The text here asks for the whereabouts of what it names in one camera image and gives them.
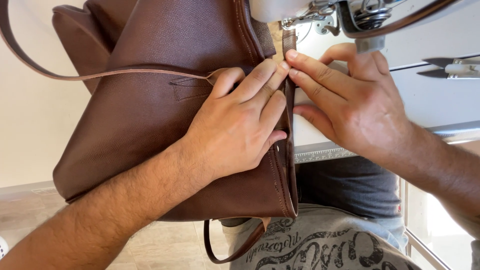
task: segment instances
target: tiled floor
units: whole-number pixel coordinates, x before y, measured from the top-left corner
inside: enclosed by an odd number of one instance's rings
[[[0,236],[10,248],[66,204],[58,194],[30,194],[0,200]],[[203,244],[203,221],[154,222],[134,235],[108,270],[226,270],[210,262]],[[212,248],[225,258],[228,246],[220,222],[210,223]]]

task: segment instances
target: scissors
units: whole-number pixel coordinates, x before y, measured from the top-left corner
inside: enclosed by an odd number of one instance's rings
[[[475,69],[476,66],[480,65],[480,61],[457,58],[428,58],[422,59],[422,61],[442,67],[442,69],[418,72],[417,74],[419,75],[441,79],[480,79],[480,71]],[[445,67],[452,64],[469,66],[468,71],[462,73],[447,73]]]

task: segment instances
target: bag strap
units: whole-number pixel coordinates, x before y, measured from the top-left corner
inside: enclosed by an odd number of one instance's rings
[[[204,222],[204,244],[205,250],[207,251],[208,258],[215,264],[222,264],[233,262],[236,259],[243,256],[243,254],[247,253],[250,248],[262,237],[265,233],[268,224],[270,223],[271,218],[263,218],[262,222],[253,230],[247,240],[241,245],[241,247],[235,251],[231,256],[226,259],[219,260],[215,257],[212,250],[212,245],[210,244],[210,221]]]
[[[214,72],[209,73],[208,75],[200,74],[195,71],[190,71],[186,69],[180,69],[175,67],[175,71],[172,70],[172,67],[163,66],[163,65],[139,65],[139,66],[129,66],[124,68],[107,70],[97,74],[91,74],[86,76],[63,76],[55,74],[47,69],[43,68],[39,64],[35,63],[20,47],[16,41],[12,27],[10,26],[10,20],[8,17],[8,1],[9,0],[0,0],[0,36],[3,41],[7,44],[7,47],[12,51],[12,53],[25,65],[34,70],[35,72],[46,76],[48,78],[62,80],[62,81],[84,81],[94,78],[99,78],[103,76],[110,76],[116,74],[125,74],[125,73],[161,73],[161,74],[171,74],[178,75],[196,79],[207,80],[211,85],[214,85],[218,76],[224,72],[227,68],[218,69]]]

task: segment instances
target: leather bag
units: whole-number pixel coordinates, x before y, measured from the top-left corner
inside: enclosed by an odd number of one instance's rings
[[[267,25],[250,17],[246,0],[88,0],[83,9],[63,5],[53,12],[53,26],[80,76],[54,74],[30,59],[13,36],[8,0],[0,0],[1,36],[12,52],[42,75],[83,80],[92,93],[53,172],[69,203],[183,137],[225,68],[248,74],[276,53]],[[294,31],[284,31],[283,51],[295,44]],[[287,79],[281,90],[287,108],[276,128],[287,139],[275,143],[257,168],[212,182],[159,219],[205,221],[205,248],[214,263],[241,257],[270,217],[297,215],[294,85]],[[218,260],[209,220],[232,217],[263,222],[239,250]]]

